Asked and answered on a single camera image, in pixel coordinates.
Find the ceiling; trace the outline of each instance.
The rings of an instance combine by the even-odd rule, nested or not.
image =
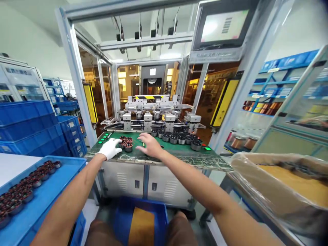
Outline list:
[[[29,18],[35,24],[40,26],[46,34],[54,40],[59,46],[62,46],[55,12],[59,6],[69,4],[90,2],[93,0],[4,0],[7,5],[17,10],[22,15]],[[175,15],[177,14],[177,32],[186,32],[189,25],[189,19],[192,12],[192,5],[181,7],[167,8],[164,11],[163,35],[167,34],[169,27],[173,26]],[[123,26],[125,40],[134,39],[134,32],[138,31],[139,20],[142,25],[142,37],[149,37],[151,29],[155,28],[155,22],[159,21],[159,34],[162,32],[162,13],[159,11],[147,11],[142,13],[128,14],[116,16],[118,24]],[[193,30],[197,7],[194,8],[191,30]],[[101,43],[103,41],[115,41],[116,34],[119,34],[119,29],[113,18],[104,18],[75,24],[78,29],[92,43]],[[160,54],[180,54],[183,55],[184,44],[175,44],[172,49],[168,49],[168,45],[162,45],[156,51],[152,51],[152,47],[143,47],[141,52],[137,49],[128,49],[125,54],[121,54],[119,50],[107,51],[106,55],[110,59],[135,60],[135,59],[159,59]],[[190,43],[187,44],[187,50],[190,50]]]

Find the monitor screen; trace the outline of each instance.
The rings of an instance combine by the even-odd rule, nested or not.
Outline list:
[[[238,39],[249,10],[208,15],[201,43]]]

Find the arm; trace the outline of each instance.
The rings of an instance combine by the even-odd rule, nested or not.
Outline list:
[[[50,209],[31,246],[68,244],[73,225],[84,207],[102,163],[122,151],[115,148],[119,142],[119,139],[111,138],[70,182]]]
[[[146,144],[146,148],[138,146],[137,149],[160,159],[190,194],[213,214],[227,245],[271,246],[281,244],[224,190],[196,168],[163,150],[151,135],[142,133],[138,139]]]

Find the ventilation grille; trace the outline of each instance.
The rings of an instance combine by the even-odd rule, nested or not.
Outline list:
[[[117,173],[117,181],[119,182],[120,189],[127,191],[126,173]]]
[[[229,32],[231,21],[232,21],[232,17],[226,18],[226,20],[224,22],[224,25],[223,25],[222,33],[228,33]]]
[[[177,190],[178,180],[173,179],[166,182],[164,197],[168,199],[174,198],[175,192]]]

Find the white glove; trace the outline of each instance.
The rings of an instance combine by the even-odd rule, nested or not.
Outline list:
[[[107,160],[112,159],[117,153],[122,152],[121,148],[116,148],[116,145],[121,142],[120,139],[111,138],[103,144],[98,153],[106,156]]]

